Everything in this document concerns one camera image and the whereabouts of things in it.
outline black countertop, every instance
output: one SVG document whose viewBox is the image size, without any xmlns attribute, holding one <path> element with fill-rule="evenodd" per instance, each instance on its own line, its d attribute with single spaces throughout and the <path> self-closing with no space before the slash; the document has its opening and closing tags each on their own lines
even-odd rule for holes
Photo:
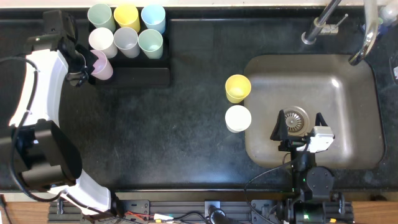
<svg viewBox="0 0 398 224">
<path fill-rule="evenodd" d="M 77 16 L 79 41 L 87 47 L 85 10 L 67 11 Z M 302 43 L 302 32 L 321 11 L 168 9 L 171 86 L 104 90 L 88 83 L 74 88 L 65 82 L 60 127 L 79 149 L 84 170 L 113 190 L 241 189 L 266 169 L 246 154 L 244 133 L 226 129 L 224 114 L 232 104 L 226 99 L 224 83 L 230 75 L 242 74 L 258 55 L 357 51 L 363 39 L 358 29 L 362 8 L 338 9 L 331 22 L 347 11 L 350 14 L 338 35 L 319 37 L 314 45 Z M 2 12 L 0 57 L 21 53 L 26 38 L 42 34 L 41 13 L 38 9 Z M 390 30 L 367 57 L 376 78 L 385 156 L 375 169 L 334 170 L 336 189 L 398 188 L 398 86 L 392 77 L 392 69 L 398 66 L 397 36 L 398 29 Z M 19 62 L 1 65 L 0 128 L 7 126 L 16 110 L 24 70 Z M 2 158 L 0 163 L 0 189 L 15 190 L 6 161 Z M 259 183 L 253 188 L 291 189 L 290 176 L 283 170 Z"/>
</svg>

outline white wall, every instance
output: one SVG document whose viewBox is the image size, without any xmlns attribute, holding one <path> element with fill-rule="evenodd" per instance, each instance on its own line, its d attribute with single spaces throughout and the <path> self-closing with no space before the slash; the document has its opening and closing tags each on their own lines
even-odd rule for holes
<svg viewBox="0 0 398 224">
<path fill-rule="evenodd" d="M 390 0 L 375 0 L 385 5 Z M 117 6 L 122 3 L 136 6 L 325 6 L 330 0 L 0 0 L 0 8 L 13 7 L 90 7 L 96 3 Z M 363 0 L 342 0 L 340 6 L 363 5 Z"/>
</svg>

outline sink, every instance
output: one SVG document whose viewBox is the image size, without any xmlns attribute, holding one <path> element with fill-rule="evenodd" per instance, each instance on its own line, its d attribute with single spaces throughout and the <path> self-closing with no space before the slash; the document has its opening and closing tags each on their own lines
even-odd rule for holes
<svg viewBox="0 0 398 224">
<path fill-rule="evenodd" d="M 244 100 L 252 123 L 246 151 L 260 166 L 282 164 L 286 152 L 269 138 L 278 112 L 285 111 L 289 134 L 303 136 L 321 112 L 335 134 L 317 165 L 332 169 L 371 169 L 384 155 L 373 71 L 366 62 L 348 63 L 349 55 L 262 55 L 244 70 L 252 89 Z"/>
</svg>

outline faucet base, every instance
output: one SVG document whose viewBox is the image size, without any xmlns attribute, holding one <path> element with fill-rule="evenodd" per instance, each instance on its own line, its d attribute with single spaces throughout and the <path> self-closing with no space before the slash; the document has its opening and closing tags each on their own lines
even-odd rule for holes
<svg viewBox="0 0 398 224">
<path fill-rule="evenodd" d="M 304 44 L 307 44 L 307 45 L 312 45 L 315 43 L 315 41 L 317 41 L 316 38 L 313 41 L 309 41 L 309 40 L 305 39 L 305 32 L 301 35 L 301 40 L 303 41 Z"/>
</svg>

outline yellow cup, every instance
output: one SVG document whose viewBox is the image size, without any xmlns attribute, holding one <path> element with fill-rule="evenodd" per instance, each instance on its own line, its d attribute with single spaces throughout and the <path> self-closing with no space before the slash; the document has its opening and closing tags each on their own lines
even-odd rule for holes
<svg viewBox="0 0 398 224">
<path fill-rule="evenodd" d="M 114 10 L 113 16 L 120 27 L 130 27 L 139 32 L 139 15 L 135 5 L 122 4 Z"/>
<path fill-rule="evenodd" d="M 250 91 L 250 81 L 243 75 L 233 75 L 225 83 L 226 97 L 231 103 L 240 103 Z"/>
</svg>

